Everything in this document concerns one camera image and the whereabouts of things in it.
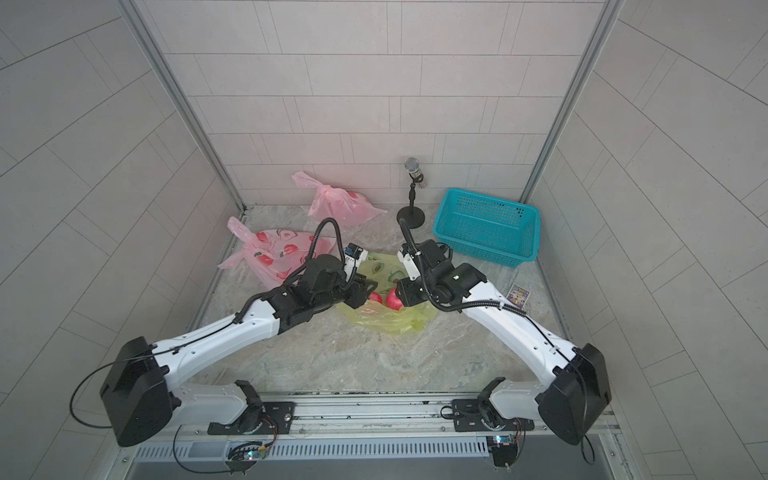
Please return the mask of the yellow-green plastic bag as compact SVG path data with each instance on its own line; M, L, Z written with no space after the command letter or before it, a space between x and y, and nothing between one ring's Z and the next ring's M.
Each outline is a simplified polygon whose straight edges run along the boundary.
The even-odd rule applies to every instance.
M437 310L429 303L421 303L414 307L405 307L399 311L389 309L385 305L387 293L397 286L402 279L408 279L403 264L396 255L375 253L368 254L358 272L377 282L374 292L381 295L383 303L367 300L357 309L352 309L344 303L336 306L336 310L348 321L355 325L390 335L402 335L421 332L426 324L437 316Z

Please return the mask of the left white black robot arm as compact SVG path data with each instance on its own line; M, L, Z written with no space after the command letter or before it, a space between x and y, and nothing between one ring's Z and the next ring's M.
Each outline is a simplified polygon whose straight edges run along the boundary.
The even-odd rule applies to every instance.
M208 366L261 340L283 334L338 303L365 304L376 288L358 269L367 251L351 243L339 254L310 250L301 266L279 286L252 295L234 314L175 338L126 342L104 365L99 396L121 447L143 443L175 424L211 423L248 434L267 424L255 388L194 386L189 379Z

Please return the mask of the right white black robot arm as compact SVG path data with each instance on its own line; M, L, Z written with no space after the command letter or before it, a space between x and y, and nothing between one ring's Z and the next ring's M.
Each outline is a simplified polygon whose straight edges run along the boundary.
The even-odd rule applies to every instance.
M459 431L487 431L492 457L510 466L520 456L526 425L539 417L569 445L579 446L592 465L596 452L588 432L612 400L606 361L590 343L577 347L534 321L508 301L474 266L454 266L449 246L434 240L418 243L406 220L398 222L404 244L398 258L407 278L396 286L406 307L429 303L445 313L461 313L478 322L512 350L538 382L522 393L497 377L476 400L455 400L440 411Z

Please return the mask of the pink strawberry print plastic bag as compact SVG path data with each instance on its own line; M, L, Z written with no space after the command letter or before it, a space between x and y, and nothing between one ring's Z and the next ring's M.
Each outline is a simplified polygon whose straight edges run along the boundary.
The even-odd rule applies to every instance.
M235 217L227 222L230 232L242 242L241 248L218 265L226 270L245 261L268 289L281 285L307 259L317 233L288 229L249 230Z

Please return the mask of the plain pink plastic bag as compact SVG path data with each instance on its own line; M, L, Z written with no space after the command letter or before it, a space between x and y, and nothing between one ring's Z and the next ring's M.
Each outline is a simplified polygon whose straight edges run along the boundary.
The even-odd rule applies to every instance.
M362 194L323 184L303 171L292 175L297 187L314 188L314 199L308 215L315 220L334 218L341 226L357 226L385 214Z

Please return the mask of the teal plastic basket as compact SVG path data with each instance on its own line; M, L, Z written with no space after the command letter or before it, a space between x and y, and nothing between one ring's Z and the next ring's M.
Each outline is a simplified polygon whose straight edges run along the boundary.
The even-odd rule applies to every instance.
M539 211L530 205L463 189L449 189L433 234L455 252L516 268L537 259Z

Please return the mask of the microphone on black stand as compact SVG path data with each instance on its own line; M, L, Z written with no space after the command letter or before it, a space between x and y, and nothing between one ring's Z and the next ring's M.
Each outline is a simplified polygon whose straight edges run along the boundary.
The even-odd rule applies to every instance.
M411 179L408 193L409 204L398 211L396 218L398 221L404 220L410 229L416 229L425 222L423 210L415 205L416 189L423 186L424 174L421 171L419 161L415 157L407 158L404 162L404 167Z

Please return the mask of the small printed card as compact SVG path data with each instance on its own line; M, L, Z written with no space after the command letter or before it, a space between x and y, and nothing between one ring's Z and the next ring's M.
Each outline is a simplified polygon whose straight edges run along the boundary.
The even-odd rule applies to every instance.
M506 299L519 310L525 309L529 297L530 292L517 284L514 284L506 295Z

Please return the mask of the right circuit board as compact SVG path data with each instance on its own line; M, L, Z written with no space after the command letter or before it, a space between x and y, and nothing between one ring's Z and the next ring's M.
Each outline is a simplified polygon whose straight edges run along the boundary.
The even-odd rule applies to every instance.
M486 444L495 468L509 470L517 462L520 445L514 436L488 436Z

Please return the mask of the circuit board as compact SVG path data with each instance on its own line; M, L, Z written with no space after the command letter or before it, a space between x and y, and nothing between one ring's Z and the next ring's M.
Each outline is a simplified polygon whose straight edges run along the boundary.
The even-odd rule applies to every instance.
M270 453L271 445L261 441L246 442L231 448L227 454L225 465L231 475L245 475L259 461L264 460Z
M495 468L509 470L517 462L520 445L514 436L488 436L486 444Z

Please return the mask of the left circuit board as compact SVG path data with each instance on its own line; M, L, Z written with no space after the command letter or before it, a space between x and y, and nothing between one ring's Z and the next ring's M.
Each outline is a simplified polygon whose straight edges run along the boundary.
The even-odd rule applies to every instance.
M231 448L227 454L225 465L231 475L245 475L259 461L264 460L270 453L271 445L261 441L246 442Z

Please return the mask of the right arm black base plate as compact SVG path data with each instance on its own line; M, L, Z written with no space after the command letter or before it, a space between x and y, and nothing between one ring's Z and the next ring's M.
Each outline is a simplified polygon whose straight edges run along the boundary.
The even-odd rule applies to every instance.
M454 399L448 414L457 432L527 432L535 428L534 421L524 418L504 419L495 413L484 416L484 410L475 399Z

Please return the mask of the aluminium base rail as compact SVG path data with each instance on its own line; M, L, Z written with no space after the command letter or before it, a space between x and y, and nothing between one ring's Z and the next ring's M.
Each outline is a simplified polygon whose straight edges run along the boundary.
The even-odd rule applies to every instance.
M501 380L490 384L475 398L444 399L389 394L293 395L286 401L268 402L296 404L290 432L295 422L352 423L362 428L379 429L433 418L450 422L456 431L453 422L441 416L441 413L450 412L454 399L475 399L484 410L484 416L493 412L504 419L531 419L534 424L542 422L571 445L580 442L610 402L609 398L585 396L580 392L565 396L561 391L522 391ZM172 426L205 424L208 427L211 422L228 424L247 406L260 408L264 403L250 386L234 390L199 386L182 390L179 394L151 396L126 407L112 407L108 416L118 444L130 447Z

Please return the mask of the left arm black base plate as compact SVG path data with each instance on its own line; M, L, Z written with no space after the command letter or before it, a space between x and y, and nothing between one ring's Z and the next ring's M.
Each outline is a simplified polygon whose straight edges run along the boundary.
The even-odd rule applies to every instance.
M228 424L211 422L208 435L274 435L288 434L293 421L294 402L266 402L260 408L247 406Z

